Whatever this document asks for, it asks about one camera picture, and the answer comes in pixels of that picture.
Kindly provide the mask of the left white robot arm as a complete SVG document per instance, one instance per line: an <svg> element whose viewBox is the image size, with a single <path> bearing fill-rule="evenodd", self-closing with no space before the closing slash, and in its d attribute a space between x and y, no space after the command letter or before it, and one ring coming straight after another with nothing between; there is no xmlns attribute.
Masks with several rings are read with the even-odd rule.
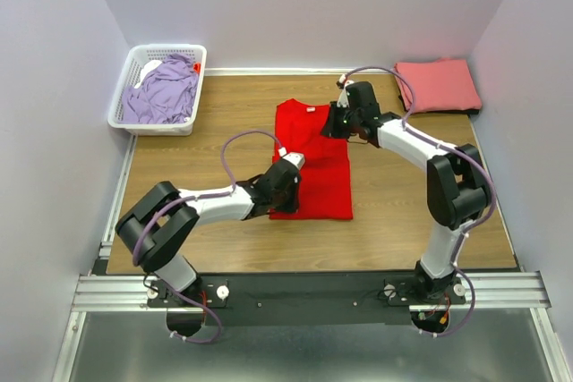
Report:
<svg viewBox="0 0 573 382"><path fill-rule="evenodd" d="M193 228L295 213L303 166L304 156L291 152L265 173L220 189L188 191L170 181L157 183L117 221L115 233L136 267L155 274L178 307L191 306L199 296L200 275L180 249Z"/></svg>

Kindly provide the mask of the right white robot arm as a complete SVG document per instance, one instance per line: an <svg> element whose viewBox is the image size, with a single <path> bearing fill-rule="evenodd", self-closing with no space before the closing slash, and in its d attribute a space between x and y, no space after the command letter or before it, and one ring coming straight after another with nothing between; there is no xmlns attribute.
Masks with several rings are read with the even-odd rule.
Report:
<svg viewBox="0 0 573 382"><path fill-rule="evenodd" d="M472 145L455 146L418 131L398 115L377 106L329 104L321 134L333 139L353 135L376 148L400 155L426 177L426 205L434 225L428 246L416 262L411 281L414 297L430 303L454 282L458 256L482 213L493 208L492 182Z"/></svg>

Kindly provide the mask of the red t shirt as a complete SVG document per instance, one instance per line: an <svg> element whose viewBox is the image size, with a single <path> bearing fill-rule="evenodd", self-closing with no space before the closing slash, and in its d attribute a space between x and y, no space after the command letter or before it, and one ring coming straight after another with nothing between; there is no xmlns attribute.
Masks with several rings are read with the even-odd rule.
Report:
<svg viewBox="0 0 573 382"><path fill-rule="evenodd" d="M327 105L311 106L296 99L277 105L275 135L290 152L304 155L298 210L271 213L272 220L353 218L351 172L347 142L321 134L329 114Z"/></svg>

